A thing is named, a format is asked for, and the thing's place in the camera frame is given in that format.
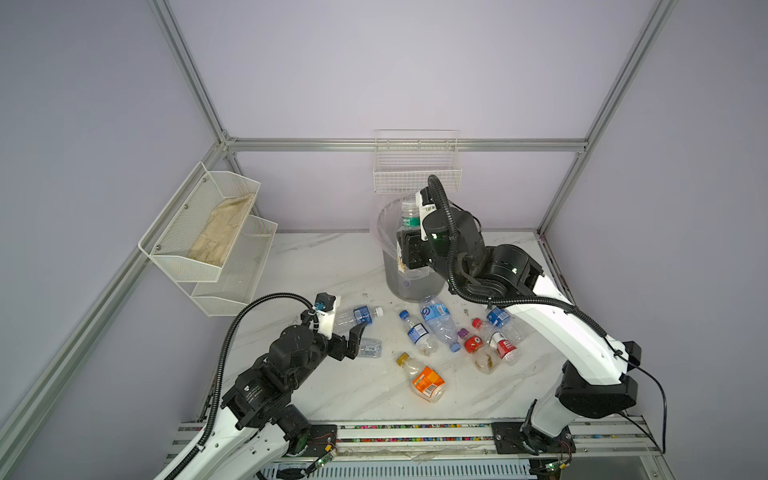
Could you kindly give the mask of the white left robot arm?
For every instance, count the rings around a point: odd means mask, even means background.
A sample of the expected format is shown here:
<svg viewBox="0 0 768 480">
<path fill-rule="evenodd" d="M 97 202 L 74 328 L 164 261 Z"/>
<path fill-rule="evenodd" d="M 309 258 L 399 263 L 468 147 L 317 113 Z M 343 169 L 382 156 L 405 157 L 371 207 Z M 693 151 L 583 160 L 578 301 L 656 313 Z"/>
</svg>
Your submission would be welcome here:
<svg viewBox="0 0 768 480">
<path fill-rule="evenodd" d="M 247 479 L 289 450 L 301 452 L 311 423 L 291 403 L 295 390 L 324 361 L 354 359 L 366 326 L 348 337 L 326 337 L 303 325 L 289 326 L 269 351 L 242 372 L 209 421 L 159 479 Z"/>
</svg>

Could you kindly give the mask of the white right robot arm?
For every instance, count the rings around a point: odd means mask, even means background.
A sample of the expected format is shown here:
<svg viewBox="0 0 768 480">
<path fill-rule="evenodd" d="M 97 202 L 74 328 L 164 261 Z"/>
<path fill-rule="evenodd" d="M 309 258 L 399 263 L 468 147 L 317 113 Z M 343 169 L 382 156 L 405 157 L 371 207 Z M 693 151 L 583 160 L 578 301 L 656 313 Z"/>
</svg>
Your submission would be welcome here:
<svg viewBox="0 0 768 480">
<path fill-rule="evenodd" d="M 451 294 L 508 312 L 565 356 L 558 383 L 531 403 L 520 427 L 526 451 L 547 452 L 578 417 L 601 419 L 636 405 L 639 386 L 630 373 L 641 348 L 614 339 L 568 302 L 525 250 L 486 245 L 475 217 L 455 206 L 430 205 L 419 232 L 402 233 L 398 242 L 406 267 L 430 268 Z"/>
</svg>

